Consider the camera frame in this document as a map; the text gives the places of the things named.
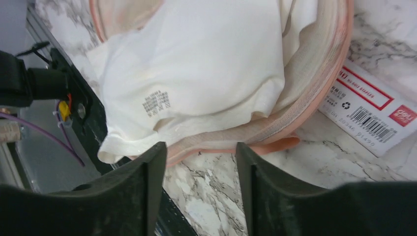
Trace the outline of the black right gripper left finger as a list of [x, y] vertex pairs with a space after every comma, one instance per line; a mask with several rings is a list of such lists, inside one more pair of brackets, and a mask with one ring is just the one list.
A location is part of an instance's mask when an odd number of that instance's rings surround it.
[[71, 191], [39, 194], [0, 187], [3, 236], [151, 236], [167, 148], [159, 142], [139, 158]]

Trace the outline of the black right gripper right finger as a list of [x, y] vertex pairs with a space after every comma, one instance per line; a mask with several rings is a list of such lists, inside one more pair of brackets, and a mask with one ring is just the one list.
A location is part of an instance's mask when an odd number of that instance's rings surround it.
[[245, 143], [236, 147], [250, 236], [414, 236], [414, 181], [350, 182], [325, 189], [277, 168]]

